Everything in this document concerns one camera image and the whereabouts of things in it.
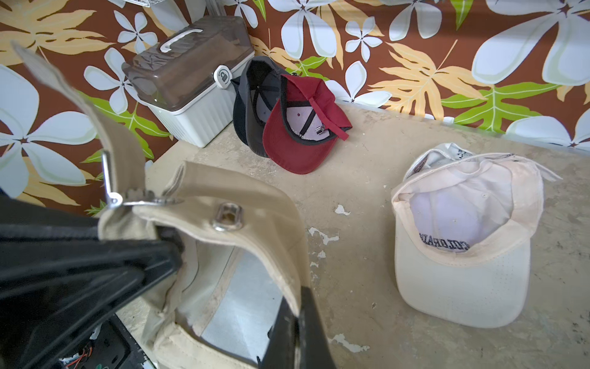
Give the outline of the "dark grey baseball cap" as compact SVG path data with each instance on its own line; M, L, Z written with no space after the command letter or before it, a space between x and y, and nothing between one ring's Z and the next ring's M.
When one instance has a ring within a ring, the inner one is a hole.
M247 92L247 141L249 149L263 158L267 153L263 133L267 120L280 97L280 77L287 72L267 56L256 56L247 62L241 76L241 87Z

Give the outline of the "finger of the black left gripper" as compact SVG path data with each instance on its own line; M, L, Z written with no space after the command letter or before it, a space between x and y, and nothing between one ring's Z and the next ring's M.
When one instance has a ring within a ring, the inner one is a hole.
M1 197L1 366L51 368L181 266L178 232L102 241L98 221Z

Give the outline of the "red baseball cap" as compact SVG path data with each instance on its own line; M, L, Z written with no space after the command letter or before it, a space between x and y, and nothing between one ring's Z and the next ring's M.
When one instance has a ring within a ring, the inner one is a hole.
M352 123L324 80L281 75L280 94L262 136L264 150L283 169L306 175L327 158Z

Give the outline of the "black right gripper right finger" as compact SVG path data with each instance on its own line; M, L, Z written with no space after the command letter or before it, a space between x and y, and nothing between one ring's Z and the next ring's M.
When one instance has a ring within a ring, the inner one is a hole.
M301 313L299 327L299 364L301 369L336 369L330 354L327 336L313 292L308 287L301 289Z

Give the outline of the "beige baseball cap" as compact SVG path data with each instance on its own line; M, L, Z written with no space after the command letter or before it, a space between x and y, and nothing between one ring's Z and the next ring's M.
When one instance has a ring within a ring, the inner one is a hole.
M18 44L13 49L38 81L95 126L111 201L99 238L153 240L159 227L180 235L181 267L143 296L150 311L141 341L157 366L259 368L281 301L298 319L301 289L310 288L307 236L292 200L247 175L191 161L155 195L132 133L53 65Z

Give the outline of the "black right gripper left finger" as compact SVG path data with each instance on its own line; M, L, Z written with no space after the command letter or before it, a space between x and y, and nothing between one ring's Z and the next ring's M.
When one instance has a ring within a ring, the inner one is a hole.
M258 361L258 367L262 369L295 369L298 341L298 319L284 298L281 301L276 321L270 329L267 350L263 358Z

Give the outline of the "black baseball cap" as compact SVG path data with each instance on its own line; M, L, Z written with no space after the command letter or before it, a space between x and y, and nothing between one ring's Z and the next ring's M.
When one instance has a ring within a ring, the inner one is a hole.
M241 77L236 77L231 80L232 86L235 90L235 100L233 108L233 124L234 130L238 138L249 146L247 141L247 92L241 87Z

